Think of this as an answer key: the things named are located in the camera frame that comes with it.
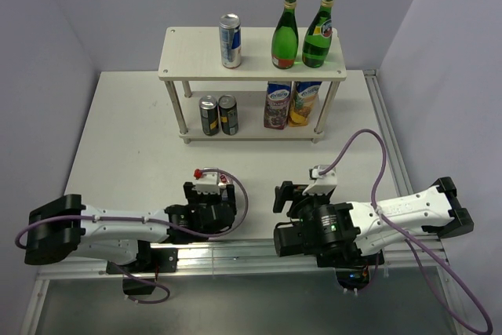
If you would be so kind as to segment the small red-top silver can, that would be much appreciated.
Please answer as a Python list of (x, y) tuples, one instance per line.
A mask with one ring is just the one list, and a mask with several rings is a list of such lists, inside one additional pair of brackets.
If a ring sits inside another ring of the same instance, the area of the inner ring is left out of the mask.
[(224, 189), (227, 184), (234, 184), (233, 180), (230, 178), (230, 176), (227, 173), (224, 173), (221, 170), (216, 171), (217, 174), (217, 184), (220, 189), (220, 196), (221, 200), (224, 200)]

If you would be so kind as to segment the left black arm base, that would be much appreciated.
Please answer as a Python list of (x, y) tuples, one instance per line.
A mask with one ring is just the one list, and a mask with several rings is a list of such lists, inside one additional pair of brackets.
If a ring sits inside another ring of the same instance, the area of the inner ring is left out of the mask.
[[(170, 290), (158, 281), (161, 273), (174, 273), (177, 268), (178, 249), (153, 249), (148, 242), (139, 241), (136, 260), (120, 266), (107, 262), (108, 275), (122, 276), (122, 292), (125, 298), (137, 304), (160, 304), (170, 298)], [(165, 296), (156, 300), (145, 300), (156, 289), (161, 289)]]

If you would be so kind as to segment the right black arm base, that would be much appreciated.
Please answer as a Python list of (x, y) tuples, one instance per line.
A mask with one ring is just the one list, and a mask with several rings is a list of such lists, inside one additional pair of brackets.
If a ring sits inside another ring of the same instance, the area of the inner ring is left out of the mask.
[(318, 268), (333, 268), (336, 281), (343, 294), (358, 296), (365, 288), (369, 287), (377, 276), (379, 267), (384, 264), (384, 251), (359, 257), (354, 260), (345, 260), (339, 255), (318, 255), (316, 257)]

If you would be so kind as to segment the black can with yellow label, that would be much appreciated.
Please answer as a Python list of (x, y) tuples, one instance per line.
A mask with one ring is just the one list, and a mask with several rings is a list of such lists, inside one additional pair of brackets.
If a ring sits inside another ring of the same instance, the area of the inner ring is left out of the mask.
[(218, 108), (214, 96), (202, 96), (198, 102), (201, 117), (202, 131), (206, 136), (214, 136), (219, 133)]

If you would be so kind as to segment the green bottle with yellow label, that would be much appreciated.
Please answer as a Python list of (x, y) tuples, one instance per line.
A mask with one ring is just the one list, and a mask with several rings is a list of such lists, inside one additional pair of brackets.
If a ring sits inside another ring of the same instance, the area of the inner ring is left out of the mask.
[(332, 37), (332, 7), (334, 0), (321, 0), (320, 7), (304, 37), (303, 63), (312, 68), (321, 67), (328, 55)]

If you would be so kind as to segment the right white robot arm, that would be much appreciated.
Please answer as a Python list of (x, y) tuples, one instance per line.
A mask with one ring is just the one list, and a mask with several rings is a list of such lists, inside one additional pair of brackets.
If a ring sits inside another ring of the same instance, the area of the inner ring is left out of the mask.
[(330, 199), (334, 188), (285, 181), (275, 189), (274, 213), (291, 204), (288, 223), (274, 229), (275, 252), (280, 257), (314, 256), (320, 268), (362, 268), (384, 262), (386, 246), (406, 234), (435, 234), (441, 239), (465, 235), (474, 229), (470, 213), (458, 201), (450, 177), (437, 179), (413, 195), (369, 202)]

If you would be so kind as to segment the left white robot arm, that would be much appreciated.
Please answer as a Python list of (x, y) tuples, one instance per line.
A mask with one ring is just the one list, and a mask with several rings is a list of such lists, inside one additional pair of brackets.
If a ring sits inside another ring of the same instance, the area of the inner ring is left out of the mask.
[(86, 205), (77, 194), (53, 200), (29, 214), (21, 246), (24, 262), (40, 266), (74, 256), (145, 271), (153, 261), (154, 243), (205, 242), (231, 230), (237, 215), (233, 184), (203, 191), (186, 182), (183, 189), (186, 204), (138, 214)]

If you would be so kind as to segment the green bottle with red label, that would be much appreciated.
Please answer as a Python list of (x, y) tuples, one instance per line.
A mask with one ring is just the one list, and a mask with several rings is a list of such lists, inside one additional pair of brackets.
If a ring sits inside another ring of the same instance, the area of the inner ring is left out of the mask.
[(271, 60), (279, 69), (294, 65), (299, 37), (295, 17), (296, 0), (284, 0), (283, 12), (271, 42)]

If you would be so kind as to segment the blue silver energy drink can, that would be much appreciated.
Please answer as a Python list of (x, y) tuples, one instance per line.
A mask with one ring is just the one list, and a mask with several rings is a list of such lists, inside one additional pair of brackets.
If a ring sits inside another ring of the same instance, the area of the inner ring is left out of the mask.
[(241, 22), (234, 13), (220, 18), (221, 62), (226, 68), (237, 68), (241, 64)]

